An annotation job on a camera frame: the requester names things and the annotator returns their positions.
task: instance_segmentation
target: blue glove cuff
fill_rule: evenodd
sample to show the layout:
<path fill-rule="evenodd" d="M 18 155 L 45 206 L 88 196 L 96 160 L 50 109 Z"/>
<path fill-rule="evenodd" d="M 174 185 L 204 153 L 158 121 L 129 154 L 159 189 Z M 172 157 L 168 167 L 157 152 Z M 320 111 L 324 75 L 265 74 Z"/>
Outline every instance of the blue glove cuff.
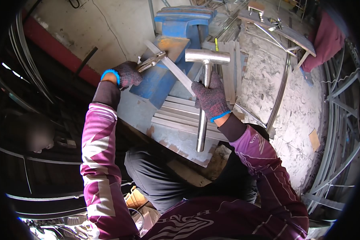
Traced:
<path fill-rule="evenodd" d="M 227 115 L 227 114 L 230 113 L 230 112 L 231 112 L 231 111 L 228 110 L 228 111 L 226 111 L 225 113 L 222 113 L 222 114 L 220 114 L 220 115 L 218 115 L 218 116 L 216 116 L 216 117 L 211 118 L 211 122 L 212 122 L 212 123 L 215 123 L 215 120 L 216 120 L 216 119 L 221 118 L 222 116 Z"/>
<path fill-rule="evenodd" d="M 113 69 L 108 69 L 108 70 L 105 70 L 104 73 L 101 75 L 101 79 L 103 79 L 103 77 L 107 74 L 107 73 L 113 73 L 115 74 L 116 78 L 117 78 L 117 85 L 119 86 L 120 85 L 120 76 L 119 76 L 119 73 L 116 72 L 115 70 Z"/>

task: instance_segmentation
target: metal flat bar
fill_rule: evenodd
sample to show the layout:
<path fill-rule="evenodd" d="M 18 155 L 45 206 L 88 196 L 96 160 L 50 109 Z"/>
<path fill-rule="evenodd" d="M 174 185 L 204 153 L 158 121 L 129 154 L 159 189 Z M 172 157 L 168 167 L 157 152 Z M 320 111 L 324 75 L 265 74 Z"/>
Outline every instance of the metal flat bar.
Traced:
<path fill-rule="evenodd" d="M 240 43 L 235 41 L 236 49 L 236 96 L 241 96 L 241 56 L 240 56 Z"/>
<path fill-rule="evenodd" d="M 348 106 L 345 103 L 342 103 L 339 99 L 330 99 L 331 102 L 335 103 L 336 105 L 338 105 L 339 107 L 345 109 L 346 111 L 348 111 L 350 114 L 352 114 L 353 116 L 355 116 L 355 118 L 357 118 L 357 110 L 351 108 L 350 106 Z"/>
<path fill-rule="evenodd" d="M 197 124 L 199 123 L 199 118 L 187 117 L 187 116 L 183 116 L 183 115 L 180 115 L 180 114 L 171 113 L 171 112 L 167 112 L 167 111 L 163 111 L 163 110 L 158 110 L 155 113 L 154 117 L 163 118 L 163 119 L 171 120 L 171 121 L 174 121 L 174 122 L 176 122 L 177 119 L 181 119 L 181 120 L 194 122 L 194 123 L 197 123 Z M 207 122 L 207 126 L 217 128 L 217 125 L 215 123 L 212 123 L 212 122 Z"/>
<path fill-rule="evenodd" d="M 327 184 L 329 184 L 331 181 L 333 181 L 350 164 L 350 162 L 353 160 L 353 158 L 356 156 L 356 154 L 359 152 L 359 150 L 360 150 L 360 142 L 357 144 L 357 146 L 352 151 L 352 153 L 349 155 L 349 157 L 341 164 L 341 166 L 330 177 L 328 177 L 326 180 L 324 180 L 317 187 L 312 188 L 309 192 L 311 194 L 313 194 L 313 193 L 317 192 L 318 190 L 322 189 Z"/>
<path fill-rule="evenodd" d="M 267 126 L 264 124 L 264 122 L 262 122 L 258 117 L 256 117 L 255 115 L 253 115 L 250 111 L 248 111 L 247 109 L 243 108 L 242 106 L 240 106 L 239 104 L 235 103 L 235 106 L 237 106 L 238 108 L 240 108 L 242 111 L 244 111 L 245 113 L 247 113 L 248 115 L 250 115 L 252 118 L 254 118 L 258 123 L 260 123 L 262 125 L 262 127 L 266 128 Z"/>
<path fill-rule="evenodd" d="M 158 124 L 161 124 L 164 126 L 168 126 L 168 127 L 173 127 L 173 128 L 179 129 L 179 130 L 193 133 L 193 134 L 197 134 L 197 131 L 198 131 L 197 127 L 193 127 L 193 126 L 189 126 L 189 125 L 185 125 L 185 124 L 181 124 L 178 122 L 173 122 L 173 121 L 169 121 L 169 120 L 165 120 L 165 119 L 161 119 L 161 118 L 153 117 L 152 122 L 158 123 Z M 206 136 L 209 138 L 212 138 L 212 139 L 217 139 L 220 141 L 228 142 L 228 139 L 221 132 L 214 132 L 214 131 L 207 130 Z"/>
<path fill-rule="evenodd" d="M 169 102 L 180 103 L 180 104 L 187 105 L 187 106 L 192 106 L 192 107 L 195 106 L 195 101 L 188 100 L 188 99 L 168 96 L 165 100 L 169 101 Z"/>
<path fill-rule="evenodd" d="M 234 65 L 234 55 L 235 55 L 234 54 L 235 43 L 233 41 L 230 41 L 229 43 L 227 43 L 227 45 L 229 46 L 229 54 L 231 56 L 231 61 L 229 62 L 229 65 L 228 65 L 228 73 L 229 73 L 229 79 L 228 79 L 229 89 L 228 90 L 231 95 L 231 99 L 229 100 L 229 103 L 235 104 L 236 95 L 235 95 L 235 86 L 233 84 L 233 71 L 234 71 L 233 65 Z"/>
<path fill-rule="evenodd" d="M 291 48 L 287 48 L 287 50 L 289 50 L 289 51 L 299 50 L 299 49 L 301 49 L 301 46 L 294 46 L 294 47 L 291 47 Z"/>
<path fill-rule="evenodd" d="M 180 103 L 173 103 L 173 102 L 168 102 L 168 101 L 164 101 L 163 107 L 169 107 L 169 108 L 175 108 L 175 109 L 179 109 L 179 110 L 183 110 L 183 111 L 187 111 L 190 113 L 196 113 L 199 114 L 200 110 L 192 107 L 192 106 L 188 106 L 188 105 L 183 105 Z"/>
<path fill-rule="evenodd" d="M 226 51 L 225 44 L 223 42 L 218 42 L 217 45 L 219 47 L 219 51 L 222 51 L 222 52 Z M 231 99 L 231 95 L 230 95 L 229 86 L 228 86 L 228 78 L 229 78 L 228 66 L 221 65 L 221 69 L 223 71 L 223 85 L 224 85 L 225 100 L 229 101 Z"/>
<path fill-rule="evenodd" d="M 345 204 L 341 203 L 341 202 L 335 202 L 329 199 L 325 199 L 323 197 L 318 197 L 316 195 L 310 194 L 310 193 L 306 193 L 305 195 L 302 196 L 302 198 L 304 199 L 309 199 L 315 202 L 318 202 L 319 204 L 322 204 L 324 206 L 336 209 L 336 210 L 340 210 L 342 211 L 343 208 L 345 207 Z"/>
<path fill-rule="evenodd" d="M 327 100 L 329 100 L 330 98 L 334 98 L 336 96 L 338 96 L 340 93 L 342 93 L 345 89 L 347 89 L 351 84 L 353 84 L 354 81 L 356 81 L 356 79 L 358 79 L 360 77 L 360 72 L 356 71 L 354 74 L 352 74 L 351 76 L 349 76 L 349 78 L 346 80 L 345 83 L 343 83 L 341 86 L 339 86 L 338 89 L 336 89 L 334 92 L 332 92 L 331 94 L 329 94 L 327 96 Z"/>
<path fill-rule="evenodd" d="M 160 113 L 155 113 L 154 118 L 160 118 L 160 119 L 165 119 L 165 120 L 169 120 L 172 122 L 178 122 L 178 123 L 182 123 L 185 125 L 189 125 L 189 126 L 193 126 L 193 127 L 198 127 L 199 126 L 199 121 L 197 119 L 194 118 L 190 118 L 189 120 L 185 120 L 185 119 L 181 119 L 181 118 L 176 118 L 176 117 L 171 117 L 168 115 L 163 115 Z M 207 130 L 210 131 L 214 131 L 217 132 L 217 125 L 211 122 L 207 123 Z"/>
<path fill-rule="evenodd" d="M 159 52 L 161 52 L 161 50 L 155 46 L 153 43 L 151 43 L 148 40 L 144 41 L 144 44 L 149 48 L 149 50 L 151 50 L 154 54 L 158 54 Z M 161 60 L 165 66 L 167 66 L 167 68 L 175 75 L 175 77 L 177 79 L 179 79 L 179 81 L 185 86 L 185 88 L 192 94 L 192 96 L 196 96 L 195 93 L 192 91 L 191 85 L 192 85 L 192 81 L 187 77 L 187 75 L 185 73 L 183 73 L 182 70 L 180 70 L 178 68 L 178 66 L 173 63 L 172 60 L 170 60 L 167 56 L 165 56 L 162 60 Z"/>

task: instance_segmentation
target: hand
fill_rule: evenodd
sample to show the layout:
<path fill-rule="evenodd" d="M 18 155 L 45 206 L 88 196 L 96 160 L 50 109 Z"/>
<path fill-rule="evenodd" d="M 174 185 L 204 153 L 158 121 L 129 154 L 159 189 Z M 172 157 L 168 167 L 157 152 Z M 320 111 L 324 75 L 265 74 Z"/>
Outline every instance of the hand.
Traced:
<path fill-rule="evenodd" d="M 231 112 L 225 101 L 223 83 L 220 81 L 217 73 L 212 72 L 209 88 L 197 82 L 192 83 L 191 88 L 197 97 L 195 107 L 200 108 L 201 106 L 205 111 L 206 117 L 210 119 L 211 122 L 226 117 L 226 115 Z"/>
<path fill-rule="evenodd" d="M 117 76 L 112 73 L 108 72 L 106 73 L 102 81 L 110 81 L 114 83 L 118 88 L 125 88 L 130 85 L 139 85 L 141 81 L 143 80 L 143 77 L 141 74 L 136 70 L 137 63 L 132 61 L 126 61 L 116 67 L 113 68 L 119 76 L 120 81 L 118 82 Z"/>

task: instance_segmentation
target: red cloth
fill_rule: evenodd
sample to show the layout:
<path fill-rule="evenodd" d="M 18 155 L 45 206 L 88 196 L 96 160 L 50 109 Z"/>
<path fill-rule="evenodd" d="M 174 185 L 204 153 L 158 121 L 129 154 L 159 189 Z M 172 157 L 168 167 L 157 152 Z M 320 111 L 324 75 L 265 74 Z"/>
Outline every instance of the red cloth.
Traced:
<path fill-rule="evenodd" d="M 309 55 L 301 65 L 304 72 L 323 64 L 333 57 L 344 45 L 345 34 L 335 24 L 325 11 L 321 12 L 319 28 L 309 34 L 308 39 L 313 42 L 316 57 Z"/>

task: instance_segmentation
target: knee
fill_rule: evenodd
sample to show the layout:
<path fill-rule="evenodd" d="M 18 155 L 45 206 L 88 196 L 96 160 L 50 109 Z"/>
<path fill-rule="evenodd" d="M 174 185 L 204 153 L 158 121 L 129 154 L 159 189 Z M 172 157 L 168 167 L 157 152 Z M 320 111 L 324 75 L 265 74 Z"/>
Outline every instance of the knee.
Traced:
<path fill-rule="evenodd" d="M 124 165 L 127 172 L 131 170 L 138 170 L 139 167 L 144 166 L 145 161 L 149 158 L 150 154 L 146 147 L 133 147 L 125 153 Z"/>

